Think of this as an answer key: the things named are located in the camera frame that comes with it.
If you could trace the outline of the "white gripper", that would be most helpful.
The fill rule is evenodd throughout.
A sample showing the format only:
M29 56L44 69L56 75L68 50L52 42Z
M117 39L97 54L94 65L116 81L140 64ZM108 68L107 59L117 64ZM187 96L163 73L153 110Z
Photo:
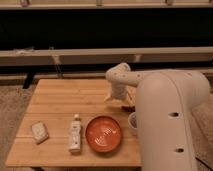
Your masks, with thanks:
M128 96L130 102L133 102L133 98L131 94L127 94L127 88L124 84L113 83L111 85L111 94L108 94L104 98L104 102L112 101L113 98L118 100L125 100L126 96Z

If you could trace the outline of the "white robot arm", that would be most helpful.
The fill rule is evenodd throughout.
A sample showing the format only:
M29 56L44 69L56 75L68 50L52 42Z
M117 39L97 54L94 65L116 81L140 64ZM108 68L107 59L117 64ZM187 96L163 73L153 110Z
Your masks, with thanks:
M133 71L120 63L105 78L111 83L111 99L125 99L128 86L136 89L142 171L198 171L189 114L209 97L205 75L193 70Z

